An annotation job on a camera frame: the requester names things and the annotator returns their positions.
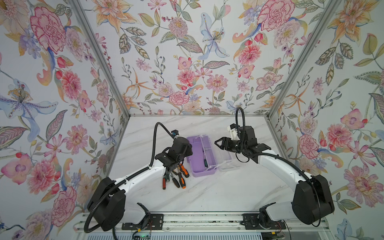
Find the red flower bud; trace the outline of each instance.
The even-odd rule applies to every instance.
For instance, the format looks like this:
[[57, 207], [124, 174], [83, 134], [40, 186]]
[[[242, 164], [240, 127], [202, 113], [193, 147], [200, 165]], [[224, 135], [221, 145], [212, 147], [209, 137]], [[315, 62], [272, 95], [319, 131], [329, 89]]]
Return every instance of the red flower bud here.
[[58, 57], [57, 65], [59, 65], [59, 68], [65, 68], [65, 60], [62, 57]]
[[248, 40], [248, 41], [245, 42], [244, 45], [245, 45], [245, 46], [249, 46], [249, 45], [251, 45], [251, 44], [252, 44], [252, 41], [251, 41], [251, 40]]
[[254, 39], [256, 42], [260, 42], [261, 40], [263, 40], [263, 34], [262, 33], [257, 34]]
[[56, 174], [55, 174], [55, 181], [57, 181], [57, 179], [59, 179], [61, 176], [61, 172], [60, 171], [57, 171]]
[[320, 145], [322, 145], [323, 147], [326, 147], [327, 146], [327, 140], [321, 139], [320, 140]]
[[60, 189], [60, 186], [58, 183], [56, 183], [55, 185], [53, 185], [53, 187], [51, 188], [51, 194], [56, 194]]
[[329, 149], [331, 149], [333, 152], [336, 151], [335, 146], [333, 146], [332, 144], [329, 145]]
[[61, 79], [63, 77], [63, 72], [62, 71], [57, 71], [56, 72], [56, 78]]

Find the floral wallpaper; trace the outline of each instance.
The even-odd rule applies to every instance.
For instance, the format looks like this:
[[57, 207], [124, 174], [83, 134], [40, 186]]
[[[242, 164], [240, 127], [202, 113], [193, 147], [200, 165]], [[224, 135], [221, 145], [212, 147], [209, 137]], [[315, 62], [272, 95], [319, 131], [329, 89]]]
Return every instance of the floral wallpaper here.
[[127, 119], [66, 0], [0, 0], [0, 42], [0, 239], [70, 239]]
[[81, 2], [135, 114], [265, 114], [325, 0]]
[[344, 0], [272, 119], [295, 165], [329, 180], [340, 240], [384, 238], [383, 11]]

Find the metal corner post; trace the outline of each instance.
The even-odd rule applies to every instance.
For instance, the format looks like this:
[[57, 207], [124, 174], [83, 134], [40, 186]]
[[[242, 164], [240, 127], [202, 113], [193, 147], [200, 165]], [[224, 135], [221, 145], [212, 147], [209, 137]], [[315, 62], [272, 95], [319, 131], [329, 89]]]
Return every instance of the metal corner post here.
[[300, 72], [302, 66], [305, 64], [305, 61], [307, 60], [309, 54], [314, 49], [316, 43], [318, 42], [321, 34], [325, 30], [327, 23], [329, 22], [330, 18], [333, 16], [333, 13], [336, 11], [339, 4], [342, 2], [342, 0], [328, 0], [329, 3], [324, 8], [324, 11], [322, 15], [320, 16], [320, 19], [313, 29], [312, 37], [308, 40], [307, 44], [305, 45], [303, 51], [301, 52], [300, 56], [298, 57], [296, 64], [292, 68], [292, 72], [289, 74], [287, 81], [285, 82], [283, 89], [281, 90], [280, 94], [278, 95], [276, 101], [274, 102], [273, 106], [271, 107], [271, 110], [268, 113], [268, 119], [271, 119], [272, 116], [277, 112], [277, 109], [283, 102], [285, 95], [288, 93], [290, 87], [292, 86], [293, 82], [295, 81], [298, 73]]
[[114, 77], [112, 75], [111, 69], [108, 67], [108, 63], [106, 59], [103, 56], [103, 52], [101, 51], [101, 48], [98, 44], [98, 41], [96, 39], [96, 36], [91, 28], [91, 25], [89, 24], [88, 18], [85, 14], [85, 11], [80, 3], [80, 0], [69, 0], [70, 5], [72, 6], [72, 11], [76, 15], [76, 18], [78, 22], [80, 23], [84, 35], [89, 40], [89, 44], [91, 46], [91, 49], [95, 53], [95, 58], [97, 62], [100, 65], [101, 70], [104, 72], [106, 76], [106, 80], [109, 83], [109, 86], [111, 88], [112, 93], [115, 95], [117, 103], [121, 109], [121, 112], [124, 114], [124, 116], [129, 119], [129, 111], [127, 107], [125, 106], [124, 100], [119, 92], [119, 88], [117, 87], [116, 81], [114, 80]]

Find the orange lily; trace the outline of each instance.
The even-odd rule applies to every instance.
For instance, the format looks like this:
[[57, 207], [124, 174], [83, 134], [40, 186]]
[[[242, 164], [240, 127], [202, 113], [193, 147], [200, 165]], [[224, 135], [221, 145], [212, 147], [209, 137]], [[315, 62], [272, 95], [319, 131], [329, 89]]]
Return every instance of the orange lily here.
[[297, 105], [298, 105], [298, 107], [299, 107], [299, 112], [300, 112], [300, 115], [302, 115], [301, 114], [301, 109], [300, 109], [300, 102], [302, 102], [302, 103], [304, 103], [305, 104], [305, 102], [303, 101], [303, 100], [301, 100], [300, 99], [300, 97], [305, 93], [305, 91], [307, 90], [307, 88], [308, 88], [308, 86], [309, 86], [309, 84], [307, 85], [307, 87], [304, 89], [304, 91], [302, 92], [302, 93], [300, 93], [300, 95], [299, 96], [296, 96], [296, 95], [294, 95], [294, 94], [289, 94], [287, 97], [291, 97], [291, 100], [293, 100], [293, 102], [291, 102], [291, 103], [289, 103], [288, 105], [290, 105], [290, 104], [292, 104], [291, 106], [289, 106], [289, 107], [287, 107], [287, 108], [291, 108], [291, 107], [293, 107], [296, 103], [297, 103]]
[[131, 85], [131, 86], [129, 86], [129, 87], [127, 87], [127, 90], [125, 91], [124, 94], [126, 94], [130, 88], [135, 89], [135, 88], [137, 87], [136, 92], [135, 92], [135, 94], [133, 95], [133, 96], [135, 96], [136, 93], [137, 93], [137, 91], [139, 91], [139, 94], [138, 94], [137, 97], [136, 97], [136, 99], [137, 99], [137, 98], [139, 97], [139, 95], [140, 95], [140, 87], [143, 87], [143, 88], [146, 88], [146, 89], [149, 89], [149, 90], [153, 90], [153, 89], [152, 89], [152, 88], [147, 88], [146, 86], [143, 86], [143, 84], [144, 84], [144, 83], [147, 83], [147, 82], [139, 83], [139, 79], [137, 78], [137, 74], [136, 74], [135, 69], [133, 69], [133, 71], [135, 72], [136, 83], [133, 84], [133, 85]]

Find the white marble table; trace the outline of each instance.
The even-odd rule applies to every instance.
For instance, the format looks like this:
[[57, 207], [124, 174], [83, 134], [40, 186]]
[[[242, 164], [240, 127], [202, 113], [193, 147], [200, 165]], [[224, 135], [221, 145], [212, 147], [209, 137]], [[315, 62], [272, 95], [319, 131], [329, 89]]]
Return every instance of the white marble table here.
[[[169, 131], [177, 129], [183, 137], [200, 134], [229, 137], [227, 126], [235, 122], [235, 117], [132, 117], [113, 163], [109, 175], [111, 179], [133, 173], [150, 162], [156, 122], [163, 123]], [[267, 144], [277, 153], [276, 144], [263, 117], [246, 117], [246, 125], [255, 129], [258, 142]], [[171, 145], [172, 139], [159, 126], [156, 154]], [[185, 161], [184, 166], [191, 175], [185, 179], [186, 189], [178, 189], [170, 181], [167, 189], [163, 190], [162, 179], [158, 179], [129, 197], [134, 202], [144, 204], [151, 212], [255, 211], [271, 202], [293, 199], [293, 191], [265, 167], [252, 160], [241, 165], [237, 170], [216, 171], [213, 175], [195, 178], [189, 163]]]

